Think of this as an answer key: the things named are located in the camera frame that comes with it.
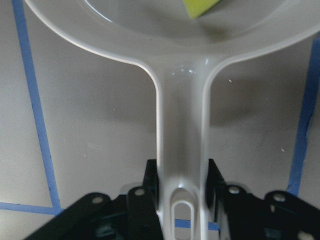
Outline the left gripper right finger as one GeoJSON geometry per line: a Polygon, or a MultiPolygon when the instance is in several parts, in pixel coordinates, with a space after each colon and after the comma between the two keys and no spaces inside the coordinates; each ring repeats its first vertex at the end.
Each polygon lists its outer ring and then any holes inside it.
{"type": "Polygon", "coordinates": [[[221,240],[318,240],[320,210],[282,190],[258,198],[209,159],[205,200],[221,240]]]}

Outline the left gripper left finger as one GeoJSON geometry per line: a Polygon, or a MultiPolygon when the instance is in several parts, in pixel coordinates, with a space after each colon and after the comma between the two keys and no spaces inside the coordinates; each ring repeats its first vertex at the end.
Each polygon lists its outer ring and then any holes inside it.
{"type": "Polygon", "coordinates": [[[157,163],[146,163],[142,185],[111,199],[100,192],[84,195],[27,236],[28,240],[162,240],[157,215],[157,163]]]}

